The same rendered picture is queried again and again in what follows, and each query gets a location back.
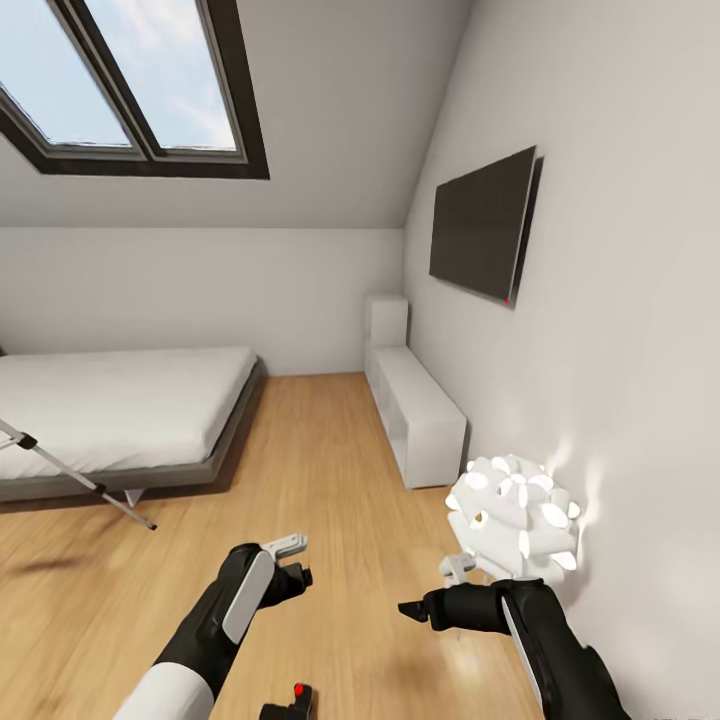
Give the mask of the digital camera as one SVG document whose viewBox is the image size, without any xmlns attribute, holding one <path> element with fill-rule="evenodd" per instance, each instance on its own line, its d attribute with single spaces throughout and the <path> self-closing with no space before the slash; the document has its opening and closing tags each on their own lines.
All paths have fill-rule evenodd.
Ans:
<svg viewBox="0 0 720 720">
<path fill-rule="evenodd" d="M 295 703 L 289 707 L 265 703 L 261 709 L 259 720 L 309 720 L 313 704 L 311 685 L 295 684 Z"/>
</svg>

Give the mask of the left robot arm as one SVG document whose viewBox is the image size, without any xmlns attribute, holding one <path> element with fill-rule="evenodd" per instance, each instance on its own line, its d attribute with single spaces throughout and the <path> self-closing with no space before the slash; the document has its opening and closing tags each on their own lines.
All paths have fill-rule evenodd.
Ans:
<svg viewBox="0 0 720 720">
<path fill-rule="evenodd" d="M 307 547 L 307 538 L 295 534 L 231 549 L 217 580 L 112 720 L 209 720 L 256 611 L 313 585 L 301 563 L 278 566 Z"/>
</svg>

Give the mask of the camera tripod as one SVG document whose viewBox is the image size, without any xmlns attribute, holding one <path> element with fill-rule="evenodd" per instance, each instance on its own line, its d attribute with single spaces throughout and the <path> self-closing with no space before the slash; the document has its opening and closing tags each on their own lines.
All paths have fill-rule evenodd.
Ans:
<svg viewBox="0 0 720 720">
<path fill-rule="evenodd" d="M 123 504 L 119 503 L 117 500 L 113 499 L 111 496 L 106 494 L 106 486 L 100 482 L 90 482 L 90 480 L 87 480 L 84 478 L 84 476 L 81 476 L 76 472 L 75 470 L 72 470 L 69 466 L 66 466 L 64 462 L 60 462 L 58 458 L 54 458 L 52 454 L 48 454 L 49 452 L 46 452 L 46 450 L 43 450 L 43 448 L 40 448 L 37 444 L 36 438 L 33 438 L 30 436 L 30 434 L 27 434 L 26 432 L 19 432 L 16 430 L 16 428 L 12 428 L 13 426 L 10 426 L 10 424 L 7 424 L 7 422 L 4 422 L 4 420 L 0 419 L 0 430 L 3 430 L 3 432 L 6 432 L 6 434 L 9 434 L 9 438 L 6 438 L 6 440 L 3 440 L 0 442 L 0 450 L 4 450 L 4 448 L 8 448 L 8 446 L 12 446 L 13 444 L 19 444 L 22 448 L 25 450 L 34 450 L 34 452 L 38 452 L 41 456 L 44 456 L 46 460 L 50 460 L 50 462 L 56 464 L 59 468 L 62 468 L 65 472 L 68 472 L 68 474 L 74 476 L 77 480 L 80 480 L 83 484 L 86 484 L 90 490 L 95 492 L 97 495 L 105 497 L 107 500 L 111 501 L 113 504 L 117 505 L 119 508 L 123 509 L 142 523 L 148 526 L 148 528 L 155 530 L 157 528 L 157 525 L 150 524 L 148 521 L 144 520 L 142 517 L 137 515 L 136 513 L 132 512 L 130 509 L 125 507 Z"/>
</svg>

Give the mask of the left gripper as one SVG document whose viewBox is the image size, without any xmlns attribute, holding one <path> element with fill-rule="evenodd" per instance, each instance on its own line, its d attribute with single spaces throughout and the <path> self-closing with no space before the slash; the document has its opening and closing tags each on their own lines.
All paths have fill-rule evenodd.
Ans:
<svg viewBox="0 0 720 720">
<path fill-rule="evenodd" d="M 303 571 L 301 563 L 294 563 L 286 567 L 280 568 L 279 572 L 279 588 L 277 592 L 266 603 L 261 603 L 259 609 L 265 607 L 274 607 L 282 601 L 298 597 L 305 592 L 305 587 L 313 585 L 313 578 L 310 569 Z"/>
</svg>

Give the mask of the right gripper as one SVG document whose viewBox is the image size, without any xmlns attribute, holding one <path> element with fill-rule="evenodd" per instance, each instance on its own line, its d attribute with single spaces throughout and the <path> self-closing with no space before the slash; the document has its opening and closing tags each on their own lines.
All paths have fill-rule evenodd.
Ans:
<svg viewBox="0 0 720 720">
<path fill-rule="evenodd" d="M 422 601 L 399 603 L 399 612 L 421 623 L 431 619 L 433 631 L 445 631 L 451 627 L 484 631 L 476 617 L 476 590 L 478 585 L 463 583 L 429 591 Z"/>
</svg>

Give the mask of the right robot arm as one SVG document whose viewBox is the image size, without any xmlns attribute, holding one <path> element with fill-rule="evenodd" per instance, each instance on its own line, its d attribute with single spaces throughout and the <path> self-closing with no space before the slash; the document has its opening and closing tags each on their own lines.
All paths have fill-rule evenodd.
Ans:
<svg viewBox="0 0 720 720">
<path fill-rule="evenodd" d="M 422 601 L 399 612 L 433 631 L 451 627 L 512 635 L 545 720 L 631 720 L 615 682 L 593 646 L 582 648 L 567 626 L 560 601 L 537 576 L 471 585 L 471 552 L 447 555 L 439 571 L 448 579 Z"/>
</svg>

